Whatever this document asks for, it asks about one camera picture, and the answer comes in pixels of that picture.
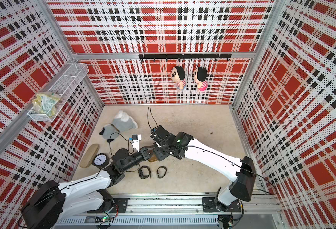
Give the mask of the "wooden watch stand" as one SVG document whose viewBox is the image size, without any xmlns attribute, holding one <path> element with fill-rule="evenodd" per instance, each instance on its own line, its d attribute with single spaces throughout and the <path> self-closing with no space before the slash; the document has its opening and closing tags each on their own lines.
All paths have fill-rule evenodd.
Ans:
<svg viewBox="0 0 336 229">
<path fill-rule="evenodd" d="M 153 149 L 149 149 L 148 153 L 150 154 L 150 158 L 148 159 L 148 162 L 153 163 L 153 162 L 158 161 L 158 158 L 156 157 Z"/>
</svg>

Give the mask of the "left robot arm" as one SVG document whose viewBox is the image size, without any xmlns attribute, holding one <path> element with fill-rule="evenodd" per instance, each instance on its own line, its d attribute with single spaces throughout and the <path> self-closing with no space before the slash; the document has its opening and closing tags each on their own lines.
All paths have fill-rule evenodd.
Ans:
<svg viewBox="0 0 336 229">
<path fill-rule="evenodd" d="M 107 188 L 118 184 L 132 167 L 152 157 L 152 146 L 129 154 L 126 149 L 112 156 L 112 163 L 96 174 L 75 181 L 43 184 L 21 209 L 25 229 L 50 229 L 59 220 L 86 211 L 103 212 L 113 208 Z"/>
</svg>

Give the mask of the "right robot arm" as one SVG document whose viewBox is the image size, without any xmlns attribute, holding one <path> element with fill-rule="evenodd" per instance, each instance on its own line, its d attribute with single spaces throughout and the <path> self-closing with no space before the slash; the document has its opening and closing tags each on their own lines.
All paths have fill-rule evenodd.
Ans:
<svg viewBox="0 0 336 229">
<path fill-rule="evenodd" d="M 214 199 L 215 208 L 225 212 L 237 200 L 250 202 L 257 178 L 254 162 L 245 156 L 242 159 L 214 150 L 193 136 L 179 132 L 174 135 L 166 131 L 161 125 L 153 128 L 151 138 L 155 141 L 153 152 L 158 161 L 168 156 L 177 159 L 188 158 L 198 161 L 229 180 L 229 184 L 217 191 Z"/>
</svg>

